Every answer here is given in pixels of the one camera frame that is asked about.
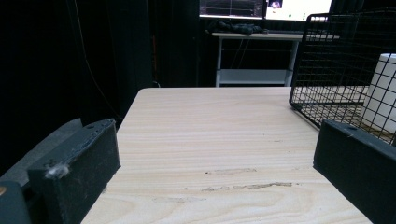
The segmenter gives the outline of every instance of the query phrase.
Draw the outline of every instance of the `black wire cage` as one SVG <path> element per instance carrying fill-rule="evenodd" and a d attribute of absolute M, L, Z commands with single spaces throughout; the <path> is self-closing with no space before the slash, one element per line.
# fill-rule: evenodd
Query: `black wire cage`
<path fill-rule="evenodd" d="M 290 105 L 320 127 L 351 124 L 396 146 L 396 8 L 313 14 L 294 65 Z"/>

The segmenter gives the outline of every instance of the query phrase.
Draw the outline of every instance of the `light wood tabletop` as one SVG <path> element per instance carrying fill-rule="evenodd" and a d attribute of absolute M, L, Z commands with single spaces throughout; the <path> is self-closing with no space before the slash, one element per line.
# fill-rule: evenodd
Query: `light wood tabletop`
<path fill-rule="evenodd" d="M 146 89 L 83 223 L 370 223 L 313 166 L 290 88 Z"/>

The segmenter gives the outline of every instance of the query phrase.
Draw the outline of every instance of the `monitor screen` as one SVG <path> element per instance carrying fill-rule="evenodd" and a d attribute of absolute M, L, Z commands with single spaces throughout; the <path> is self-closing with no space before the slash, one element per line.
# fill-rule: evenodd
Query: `monitor screen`
<path fill-rule="evenodd" d="M 306 21 L 315 13 L 328 13 L 332 0 L 269 0 L 265 19 Z"/>
<path fill-rule="evenodd" d="M 266 8 L 266 0 L 200 0 L 200 17 L 261 20 Z"/>

